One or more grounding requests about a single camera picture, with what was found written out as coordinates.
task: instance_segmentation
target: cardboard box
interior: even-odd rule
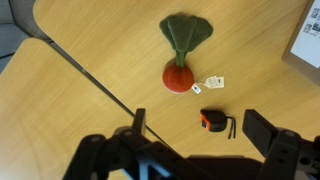
[[[309,0],[282,59],[320,86],[320,0]]]

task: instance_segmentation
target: wooden table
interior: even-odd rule
[[[131,116],[38,39],[27,39],[15,53],[0,76],[0,95],[0,179],[61,179],[84,136],[108,138],[132,123]]]
[[[263,160],[241,132],[245,109],[312,140],[319,134],[320,89],[281,60],[306,0],[45,1],[34,15],[41,29],[182,155],[245,155]],[[170,93],[162,83],[174,51],[159,29],[184,12],[207,19],[212,37],[187,55],[195,80],[225,77],[225,88]],[[238,137],[201,128],[201,108],[222,109]]]

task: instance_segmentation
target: price tag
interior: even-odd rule
[[[224,77],[217,77],[217,76],[209,77],[207,78],[204,85],[207,86],[209,89],[224,88]]]
[[[197,94],[199,94],[201,92],[201,89],[196,84],[193,84],[191,88]]]

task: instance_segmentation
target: green radish leaves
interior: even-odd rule
[[[213,32],[207,20],[186,15],[168,16],[160,22],[160,29],[176,50],[176,65],[179,67],[184,66],[187,53],[193,51]]]

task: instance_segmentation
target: tape measure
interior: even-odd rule
[[[222,132],[227,128],[228,119],[231,120],[231,128],[228,135],[228,139],[231,138],[233,132],[233,138],[236,138],[236,120],[225,115],[224,112],[219,110],[205,110],[200,111],[200,118],[202,127],[210,132]]]

